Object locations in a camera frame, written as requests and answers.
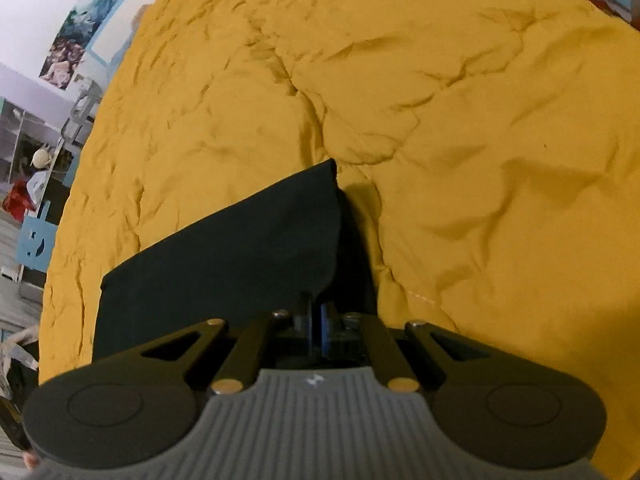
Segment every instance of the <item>bed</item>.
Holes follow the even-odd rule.
[[[40,380],[87,364],[102,277],[338,163],[389,326],[592,385],[593,463],[640,467],[640,36],[587,0],[158,0],[58,229]]]

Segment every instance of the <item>wrinkled fabric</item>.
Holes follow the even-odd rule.
[[[41,379],[91,361],[102,277],[329,157],[389,326],[568,372],[640,466],[640,37],[586,0],[159,0],[82,152]]]

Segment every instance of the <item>colorful poster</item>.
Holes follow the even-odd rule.
[[[60,28],[40,78],[65,90],[94,34],[118,0],[78,0]]]

